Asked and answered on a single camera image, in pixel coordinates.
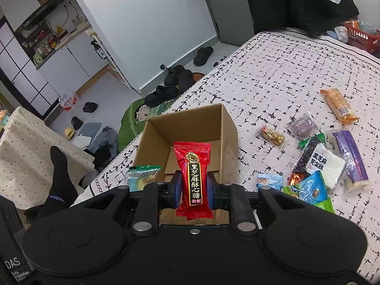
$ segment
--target white cabinet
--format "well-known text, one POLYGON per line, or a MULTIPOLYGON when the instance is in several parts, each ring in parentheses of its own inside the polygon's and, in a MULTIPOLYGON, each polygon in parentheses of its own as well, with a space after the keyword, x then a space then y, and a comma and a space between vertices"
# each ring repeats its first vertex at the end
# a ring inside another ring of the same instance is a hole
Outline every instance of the white cabinet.
POLYGON ((82 33, 67 44, 67 48, 90 78, 108 64, 107 60, 103 60, 96 53, 93 45, 91 45, 92 40, 92 37, 82 33))
POLYGON ((40 6, 38 0, 0 0, 0 7, 13 31, 40 6))
POLYGON ((79 90, 90 79, 66 46, 54 53, 39 72, 60 95, 79 90))

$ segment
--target metal bolt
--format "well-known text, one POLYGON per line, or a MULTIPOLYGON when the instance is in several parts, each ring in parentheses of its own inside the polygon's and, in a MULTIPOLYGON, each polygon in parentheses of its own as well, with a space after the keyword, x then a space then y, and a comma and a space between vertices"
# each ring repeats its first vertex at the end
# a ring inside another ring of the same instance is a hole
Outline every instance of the metal bolt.
POLYGON ((139 232, 148 231, 152 228, 151 223, 148 222, 137 222, 133 225, 133 229, 139 232))
POLYGON ((200 229, 193 228, 193 229, 190 229, 190 233, 191 234, 200 234, 201 231, 200 231, 200 229))
POLYGON ((251 223, 251 222, 241 222, 237 225, 237 228, 238 228, 238 230, 248 232, 248 231, 255 230, 256 225, 251 223))

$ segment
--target green rug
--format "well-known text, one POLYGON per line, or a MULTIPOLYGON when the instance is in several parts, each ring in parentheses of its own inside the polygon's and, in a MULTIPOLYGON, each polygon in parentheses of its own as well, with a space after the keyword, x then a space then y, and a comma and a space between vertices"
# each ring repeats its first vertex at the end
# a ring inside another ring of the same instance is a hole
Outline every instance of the green rug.
POLYGON ((170 108, 173 102, 174 100, 165 101, 154 108, 144 105, 143 98, 133 102, 121 120, 121 128, 117 137, 119 141, 119 151, 122 151, 143 131, 145 123, 150 117, 161 115, 170 108))

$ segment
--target polka dot tablecloth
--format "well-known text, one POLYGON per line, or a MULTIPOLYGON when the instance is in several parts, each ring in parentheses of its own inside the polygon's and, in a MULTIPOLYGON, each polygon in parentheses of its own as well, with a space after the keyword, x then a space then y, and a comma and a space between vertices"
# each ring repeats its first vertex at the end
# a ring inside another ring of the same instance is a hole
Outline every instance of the polka dot tablecloth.
MULTIPOLYGON (((338 88, 360 117, 351 133, 371 187, 348 196, 339 184, 331 199, 338 215, 365 232, 368 248, 358 272, 375 281, 380 270, 379 59, 328 37, 309 38, 292 29, 262 32, 182 94, 167 113, 223 103, 239 135, 239 182, 256 191, 258 174, 279 174, 287 181, 292 164, 302 154, 290 135, 283 149, 256 136, 260 126, 272 124, 285 131, 288 122, 310 111, 322 130, 342 128, 320 95, 322 88, 338 88)), ((109 164, 77 202, 123 183, 140 138, 109 164)))
POLYGON ((94 158, 26 109, 18 107, 12 113, 0 139, 0 195, 16 208, 25 210, 45 202, 53 180, 53 145, 67 156, 71 181, 83 192, 78 183, 94 168, 94 158))

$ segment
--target bed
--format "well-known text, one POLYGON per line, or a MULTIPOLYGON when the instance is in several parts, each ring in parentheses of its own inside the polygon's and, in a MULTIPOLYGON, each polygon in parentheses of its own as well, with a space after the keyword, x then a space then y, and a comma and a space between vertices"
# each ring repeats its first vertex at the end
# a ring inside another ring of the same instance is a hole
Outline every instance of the bed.
MULTIPOLYGON (((341 128, 321 88, 337 87, 358 113, 352 135, 362 154, 371 188, 348 197, 343 185, 331 195, 338 215, 357 223, 367 235, 368 249, 359 273, 375 280, 380 270, 380 60, 328 37, 310 38, 302 31, 261 32, 203 77, 167 112, 223 103, 239 134, 239 182, 256 191, 257 174, 289 177, 301 156, 291 136, 278 149, 255 131, 263 123, 285 128, 292 117, 310 111, 323 129, 341 128)), ((92 182, 76 203, 123 183, 141 135, 92 182)))

